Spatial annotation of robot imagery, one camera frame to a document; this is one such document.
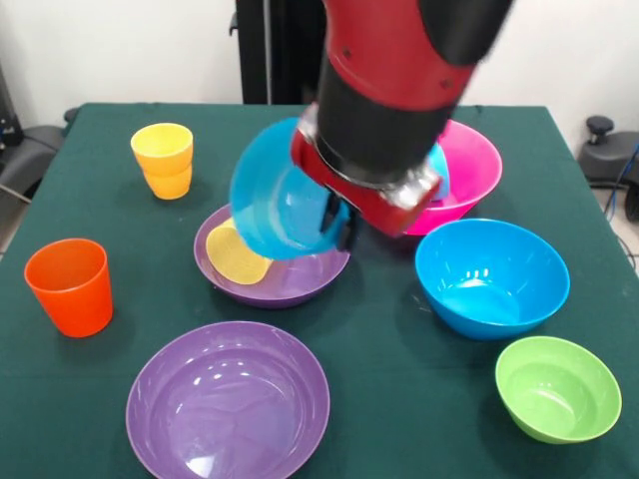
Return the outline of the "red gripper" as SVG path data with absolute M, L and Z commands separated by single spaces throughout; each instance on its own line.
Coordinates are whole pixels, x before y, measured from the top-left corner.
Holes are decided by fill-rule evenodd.
M 421 215 L 437 193 L 442 179 L 428 165 L 408 173 L 398 186 L 381 190 L 362 187 L 346 180 L 332 170 L 321 158 L 315 143 L 296 128 L 292 142 L 292 158 L 318 185 L 332 194 L 328 195 L 320 222 L 320 232 L 325 234 L 340 211 L 340 200 L 354 207 L 348 219 L 341 225 L 336 242 L 337 250 L 352 250 L 356 243 L 360 217 L 382 233 L 397 237 L 402 235 Z

